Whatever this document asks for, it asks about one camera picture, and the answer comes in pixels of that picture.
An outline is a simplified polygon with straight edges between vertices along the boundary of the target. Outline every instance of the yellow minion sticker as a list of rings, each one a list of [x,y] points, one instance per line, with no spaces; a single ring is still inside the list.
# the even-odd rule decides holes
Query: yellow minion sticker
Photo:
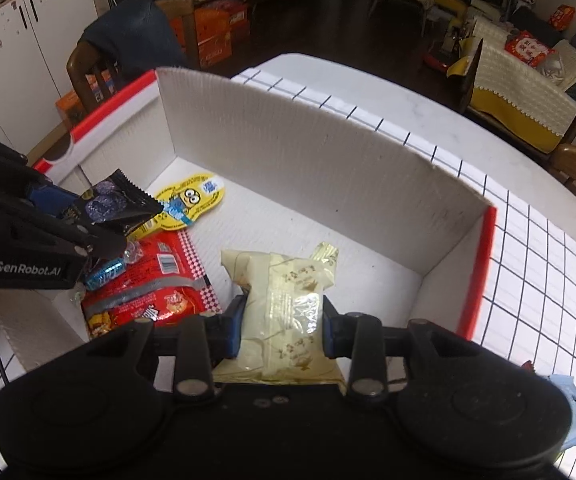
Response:
[[[215,207],[225,192],[223,180],[212,173],[196,173],[183,182],[162,189],[157,195],[163,212],[140,226],[132,235],[139,239],[159,229],[176,231],[192,225]]]

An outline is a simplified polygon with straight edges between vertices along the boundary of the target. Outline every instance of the barcode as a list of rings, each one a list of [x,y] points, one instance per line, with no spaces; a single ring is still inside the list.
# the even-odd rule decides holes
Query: barcode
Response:
[[[158,254],[159,268],[161,274],[179,274],[179,266],[177,260],[172,254]]]

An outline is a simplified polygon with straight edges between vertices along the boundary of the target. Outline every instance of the black cabinet handle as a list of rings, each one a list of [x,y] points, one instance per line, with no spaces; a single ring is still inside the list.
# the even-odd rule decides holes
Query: black cabinet handle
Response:
[[[38,21],[39,21],[39,18],[37,17],[37,11],[34,10],[34,1],[33,1],[33,0],[30,0],[30,6],[31,6],[32,9],[33,9],[34,20],[35,20],[36,22],[38,22]]]
[[[22,6],[19,6],[19,12],[21,13],[21,21],[24,22],[24,27],[28,28],[28,24],[26,23],[26,17],[24,16],[24,9],[22,9]]]

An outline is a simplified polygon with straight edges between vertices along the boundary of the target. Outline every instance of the red checkered pattern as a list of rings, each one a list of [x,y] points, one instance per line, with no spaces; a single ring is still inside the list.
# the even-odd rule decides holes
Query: red checkered pattern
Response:
[[[188,234],[187,229],[181,229],[177,231],[177,236],[181,242],[181,247],[183,247],[183,254],[185,254],[188,264],[190,264],[190,270],[193,273],[193,278],[201,278],[206,275],[206,270],[203,268],[203,264],[197,251],[194,249],[193,241],[190,239],[190,234]],[[206,307],[206,310],[210,310],[216,314],[222,313],[222,309],[219,306],[219,300],[215,294],[212,285],[205,286],[199,291],[201,299]]]

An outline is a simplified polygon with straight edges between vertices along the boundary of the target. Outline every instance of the orange bag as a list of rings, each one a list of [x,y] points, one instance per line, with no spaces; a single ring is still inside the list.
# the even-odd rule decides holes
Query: orange bag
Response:
[[[556,30],[562,32],[570,26],[576,9],[569,5],[559,5],[558,9],[552,13],[548,23]]]
[[[550,54],[556,52],[547,45],[541,43],[537,38],[532,36],[527,30],[524,30],[513,40],[505,44],[505,49],[514,57],[518,57],[523,63],[536,67]]]

